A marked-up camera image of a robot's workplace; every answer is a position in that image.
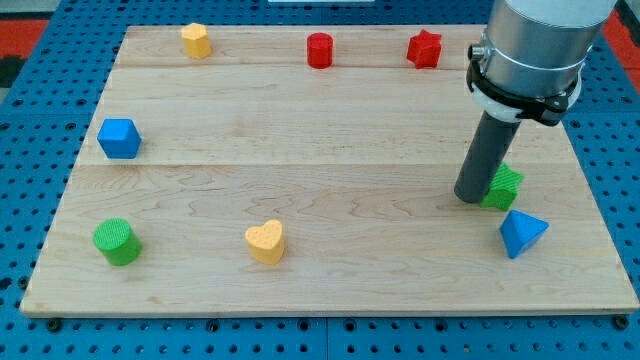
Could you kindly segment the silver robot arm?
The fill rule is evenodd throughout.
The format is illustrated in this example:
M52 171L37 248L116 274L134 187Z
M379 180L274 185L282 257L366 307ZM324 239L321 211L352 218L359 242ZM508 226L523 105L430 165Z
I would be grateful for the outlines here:
M469 46L467 86L494 119L560 122L581 92L581 71L615 0L495 0Z

